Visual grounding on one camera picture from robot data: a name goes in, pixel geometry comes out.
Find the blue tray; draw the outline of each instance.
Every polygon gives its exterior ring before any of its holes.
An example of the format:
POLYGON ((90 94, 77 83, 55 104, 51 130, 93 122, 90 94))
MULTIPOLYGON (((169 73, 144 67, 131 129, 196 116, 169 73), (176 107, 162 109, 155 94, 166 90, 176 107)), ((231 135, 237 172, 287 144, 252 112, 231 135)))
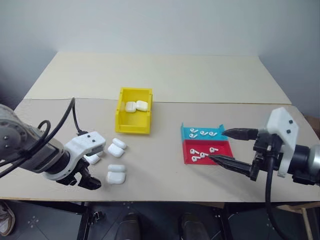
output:
POLYGON ((186 139, 188 139, 188 140, 228 141, 228 138, 226 136, 221 135, 221 133, 224 131, 225 131, 225 127, 223 124, 221 124, 219 126, 219 128, 209 128, 209 127, 195 127, 195 126, 185 127, 184 123, 182 123, 182 125, 181 125, 181 140, 182 140, 182 142, 184 142, 184 140, 186 140, 186 139), (197 134, 196 138, 189 137, 189 134, 192 133, 192 132, 190 132, 190 129, 198 130, 198 132, 193 133, 194 135, 197 134), (202 135, 200 135, 200 131, 204 131, 205 133, 206 132, 214 132, 214 133, 217 133, 217 135, 210 136, 209 134, 207 134, 205 136, 202 136, 202 135))

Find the red compartment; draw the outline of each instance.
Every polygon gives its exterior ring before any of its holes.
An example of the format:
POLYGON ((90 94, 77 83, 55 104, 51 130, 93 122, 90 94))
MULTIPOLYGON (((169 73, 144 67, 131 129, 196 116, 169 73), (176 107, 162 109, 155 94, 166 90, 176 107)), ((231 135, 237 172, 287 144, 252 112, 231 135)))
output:
POLYGON ((230 144, 228 141, 214 141, 214 140, 191 140, 186 139, 182 144, 183 148, 183 158, 185 164, 202 164, 202 165, 217 165, 209 157, 200 158, 197 161, 193 162, 191 160, 192 156, 199 156, 198 154, 191 154, 190 149, 194 149, 199 153, 206 153, 209 155, 226 155, 233 157, 230 144), (209 148, 219 149, 214 153, 210 153, 209 148))

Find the yellow bin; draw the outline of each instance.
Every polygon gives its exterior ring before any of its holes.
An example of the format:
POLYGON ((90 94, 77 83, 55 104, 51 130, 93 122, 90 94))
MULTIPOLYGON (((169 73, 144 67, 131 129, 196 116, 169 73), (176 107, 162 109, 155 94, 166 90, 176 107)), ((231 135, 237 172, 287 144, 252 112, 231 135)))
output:
POLYGON ((115 113, 115 131, 127 134, 149 134, 151 124, 152 89, 122 87, 115 113), (145 101, 147 111, 126 112, 126 102, 145 101))

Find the floor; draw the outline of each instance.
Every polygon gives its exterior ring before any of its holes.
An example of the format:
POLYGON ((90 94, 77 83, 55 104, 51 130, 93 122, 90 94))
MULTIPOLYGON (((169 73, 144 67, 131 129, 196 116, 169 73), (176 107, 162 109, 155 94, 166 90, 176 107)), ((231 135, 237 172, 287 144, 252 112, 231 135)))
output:
MULTIPOLYGON (((81 215, 18 201, 6 201, 16 216, 14 231, 5 240, 77 239, 81 215)), ((128 213, 140 216, 144 240, 179 240, 178 218, 189 212, 204 223, 211 240, 222 240, 220 225, 212 208, 187 202, 111 202, 91 203, 104 218, 92 225, 89 240, 113 240, 122 218, 128 213)), ((300 214, 274 211, 280 227, 294 240, 307 239, 300 214)), ((246 211, 229 217, 235 240, 280 240, 264 209, 246 211)))

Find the shoe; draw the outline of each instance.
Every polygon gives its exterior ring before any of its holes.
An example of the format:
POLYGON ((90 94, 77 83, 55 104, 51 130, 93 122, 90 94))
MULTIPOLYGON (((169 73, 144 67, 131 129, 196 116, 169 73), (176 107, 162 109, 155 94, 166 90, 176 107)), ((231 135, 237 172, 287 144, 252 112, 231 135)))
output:
POLYGON ((15 225, 16 217, 4 201, 0 201, 0 234, 8 236, 15 225))
POLYGON ((179 219, 181 240, 210 240, 204 224, 193 214, 185 213, 179 219))
POLYGON ((125 216, 116 231, 115 240, 141 240, 138 215, 131 212, 125 216))

